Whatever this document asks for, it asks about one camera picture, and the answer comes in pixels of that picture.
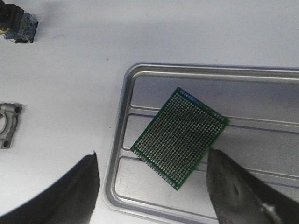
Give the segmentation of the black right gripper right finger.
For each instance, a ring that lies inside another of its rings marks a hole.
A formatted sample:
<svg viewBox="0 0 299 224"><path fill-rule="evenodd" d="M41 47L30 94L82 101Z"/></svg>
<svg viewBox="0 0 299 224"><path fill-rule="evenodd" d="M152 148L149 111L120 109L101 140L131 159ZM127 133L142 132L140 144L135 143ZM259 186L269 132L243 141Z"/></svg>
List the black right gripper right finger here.
<svg viewBox="0 0 299 224"><path fill-rule="evenodd" d="M220 224L297 224L299 204L220 150L208 152L207 191Z"/></svg>

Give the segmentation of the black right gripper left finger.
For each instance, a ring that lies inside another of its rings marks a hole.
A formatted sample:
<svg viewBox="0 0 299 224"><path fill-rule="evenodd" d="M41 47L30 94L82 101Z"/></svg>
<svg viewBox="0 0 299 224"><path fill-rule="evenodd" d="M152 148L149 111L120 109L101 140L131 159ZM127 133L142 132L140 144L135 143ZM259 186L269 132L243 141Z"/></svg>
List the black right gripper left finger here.
<svg viewBox="0 0 299 224"><path fill-rule="evenodd" d="M88 224L98 198L96 153L84 156L46 190L0 217L2 224Z"/></svg>

